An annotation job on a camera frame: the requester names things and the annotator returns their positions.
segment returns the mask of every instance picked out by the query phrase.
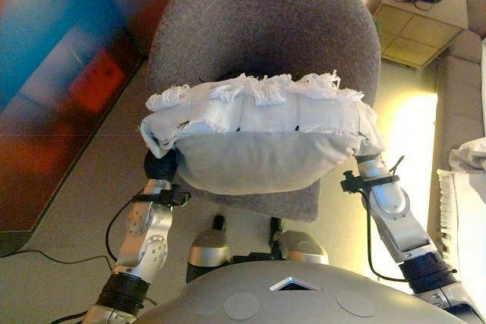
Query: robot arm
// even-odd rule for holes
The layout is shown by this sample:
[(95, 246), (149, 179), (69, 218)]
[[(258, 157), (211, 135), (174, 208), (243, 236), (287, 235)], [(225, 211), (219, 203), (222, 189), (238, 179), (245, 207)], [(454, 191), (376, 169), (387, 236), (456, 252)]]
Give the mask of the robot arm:
[(381, 240), (414, 291), (415, 296), (441, 307), (470, 323), (485, 323), (472, 299), (458, 282), (425, 230), (410, 211), (398, 176), (390, 174), (380, 155), (357, 157), (360, 176), (345, 173), (344, 191), (364, 190), (367, 209), (376, 222)]
[(167, 258), (172, 207), (185, 205), (190, 197), (169, 182), (175, 169), (175, 152), (164, 159), (147, 154), (149, 181), (131, 201), (125, 240), (115, 268), (83, 324), (131, 323), (144, 307), (145, 294)]

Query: white cushion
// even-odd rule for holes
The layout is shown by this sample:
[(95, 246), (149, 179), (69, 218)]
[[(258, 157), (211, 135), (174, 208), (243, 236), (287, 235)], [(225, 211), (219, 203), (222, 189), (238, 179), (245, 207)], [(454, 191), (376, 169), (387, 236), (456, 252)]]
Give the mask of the white cushion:
[(334, 74), (173, 87), (151, 96), (140, 131), (156, 157), (178, 148), (178, 173), (212, 193), (299, 190), (353, 155), (383, 150), (362, 93)]

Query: gray fabric chair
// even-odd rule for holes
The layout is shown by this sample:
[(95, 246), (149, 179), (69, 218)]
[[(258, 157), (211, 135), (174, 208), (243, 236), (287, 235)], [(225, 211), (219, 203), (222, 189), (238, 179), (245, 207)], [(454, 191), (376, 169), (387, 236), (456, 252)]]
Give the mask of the gray fabric chair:
[[(337, 70), (341, 87), (372, 104), (380, 53), (371, 15), (360, 0), (171, 0), (150, 52), (151, 91), (217, 81), (225, 75), (303, 75)], [(317, 217), (320, 182), (289, 193), (223, 196), (185, 187), (210, 200), (280, 218)]]

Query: chair backrest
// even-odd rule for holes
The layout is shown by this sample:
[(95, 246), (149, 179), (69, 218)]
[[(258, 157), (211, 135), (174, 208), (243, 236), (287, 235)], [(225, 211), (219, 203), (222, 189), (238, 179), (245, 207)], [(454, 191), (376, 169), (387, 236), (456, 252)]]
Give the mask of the chair backrest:
[(150, 87), (220, 80), (239, 72), (333, 72), (372, 104), (380, 53), (360, 0), (171, 0), (150, 52)]

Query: black clamp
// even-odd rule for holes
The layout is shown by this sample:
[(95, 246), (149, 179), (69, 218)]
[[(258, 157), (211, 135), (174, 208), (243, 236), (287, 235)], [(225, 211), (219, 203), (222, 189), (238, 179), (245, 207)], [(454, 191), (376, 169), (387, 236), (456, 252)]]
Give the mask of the black clamp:
[(366, 190), (373, 186), (389, 184), (400, 179), (397, 175), (390, 175), (385, 178), (365, 180), (361, 176), (354, 176), (352, 171), (346, 171), (344, 176), (346, 179), (341, 181), (341, 188), (345, 193), (357, 193), (361, 189)]
[(151, 201), (164, 206), (184, 206), (191, 198), (191, 193), (181, 191), (179, 185), (173, 184), (170, 190), (161, 190), (159, 194), (139, 193), (132, 201)]

